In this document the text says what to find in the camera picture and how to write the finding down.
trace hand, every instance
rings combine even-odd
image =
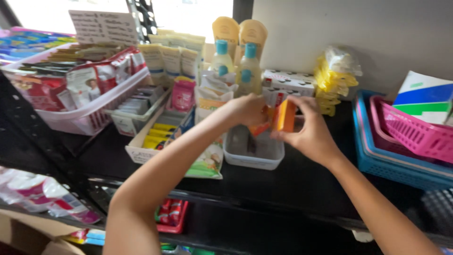
[[[226,111],[226,118],[231,118],[234,125],[243,124],[250,126],[262,124],[267,121],[267,114],[263,112],[264,106],[264,97],[251,93],[247,96],[228,101],[219,110]]]
[[[287,99],[295,103],[304,114],[304,127],[299,133],[272,132],[271,137],[290,144],[309,159],[327,168],[334,164],[335,159],[344,158],[319,113],[315,99],[295,96],[288,96]]]

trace white wall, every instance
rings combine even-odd
[[[312,73],[327,45],[346,44],[359,86],[389,92],[409,70],[453,80],[452,12],[452,0],[255,0],[253,19],[269,32],[262,68]]]

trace red tray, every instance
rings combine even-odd
[[[182,233],[184,218],[186,216],[187,206],[189,205],[189,202],[183,201],[183,203],[184,203],[184,205],[183,205],[183,210],[181,212],[181,219],[179,220],[179,223],[176,226],[157,224],[157,231],[165,232],[165,233],[173,233],[173,234]]]

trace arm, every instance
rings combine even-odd
[[[157,206],[216,138],[237,124],[265,121],[264,104],[254,94],[229,101],[135,171],[110,202],[103,253],[160,254]]]
[[[305,124],[299,133],[272,133],[325,166],[338,179],[360,217],[386,255],[441,255],[420,229],[388,201],[335,144],[313,98],[288,96],[302,110]]]

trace orange box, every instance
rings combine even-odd
[[[296,116],[296,105],[288,100],[283,101],[278,107],[275,129],[277,131],[292,132],[294,130],[294,117]]]

